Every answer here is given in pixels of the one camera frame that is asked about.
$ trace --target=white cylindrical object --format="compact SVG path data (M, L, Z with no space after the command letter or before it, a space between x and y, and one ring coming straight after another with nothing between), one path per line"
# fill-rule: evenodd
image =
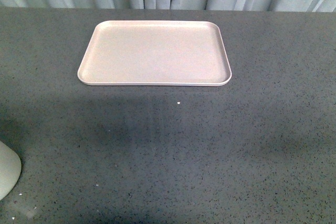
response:
M20 173L19 156L0 141L0 200L13 189Z

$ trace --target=rectangular tray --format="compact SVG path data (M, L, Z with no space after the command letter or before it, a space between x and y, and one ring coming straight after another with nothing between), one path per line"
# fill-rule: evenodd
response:
M87 85L221 86L232 76L210 22L105 21L78 69Z

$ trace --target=countertop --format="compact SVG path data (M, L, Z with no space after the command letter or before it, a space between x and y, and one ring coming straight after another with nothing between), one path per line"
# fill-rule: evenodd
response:
M335 13L0 16L0 139L23 163L0 223L335 223ZM81 83L95 26L129 19L214 22L232 79Z

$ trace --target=white object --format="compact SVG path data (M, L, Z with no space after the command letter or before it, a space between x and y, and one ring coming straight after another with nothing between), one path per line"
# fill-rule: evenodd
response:
M20 173L19 156L0 141L0 200L13 189Z
M221 86L232 76L219 27L195 21L106 21L78 78L88 85Z

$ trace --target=gray countertop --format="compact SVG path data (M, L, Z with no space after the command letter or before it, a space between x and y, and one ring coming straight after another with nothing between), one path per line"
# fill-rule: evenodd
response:
M0 16L0 139L23 163L0 223L335 222L335 13ZM84 85L93 29L114 19L214 22L231 81Z

